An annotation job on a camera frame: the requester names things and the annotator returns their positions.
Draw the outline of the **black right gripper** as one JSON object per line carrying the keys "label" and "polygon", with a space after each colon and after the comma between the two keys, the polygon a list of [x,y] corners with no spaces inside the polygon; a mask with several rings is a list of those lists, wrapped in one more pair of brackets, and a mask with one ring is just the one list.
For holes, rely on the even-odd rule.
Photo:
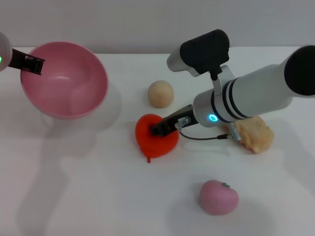
{"label": "black right gripper", "polygon": [[149,131],[153,136],[165,137],[178,129],[176,127],[178,122],[184,123],[180,124],[181,127],[188,127],[197,124],[197,120],[193,112],[193,106],[191,104],[163,118],[160,123],[150,125]]}

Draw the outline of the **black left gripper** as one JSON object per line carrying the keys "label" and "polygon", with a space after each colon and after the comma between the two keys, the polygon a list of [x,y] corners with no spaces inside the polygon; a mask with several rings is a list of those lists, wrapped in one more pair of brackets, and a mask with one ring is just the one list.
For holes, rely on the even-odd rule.
{"label": "black left gripper", "polygon": [[23,52],[12,49],[12,57],[8,66],[36,75],[41,75],[44,62],[44,59],[34,57],[32,55],[26,55]]}

